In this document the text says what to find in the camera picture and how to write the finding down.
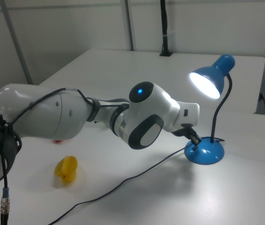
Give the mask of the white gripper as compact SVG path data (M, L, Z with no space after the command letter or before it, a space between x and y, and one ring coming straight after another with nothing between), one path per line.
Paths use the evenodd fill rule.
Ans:
M171 125L169 132L175 132L182 129L182 136L191 141L192 144L200 144L202 139L192 128L198 124L200 106L197 103L179 102L180 107L178 115Z

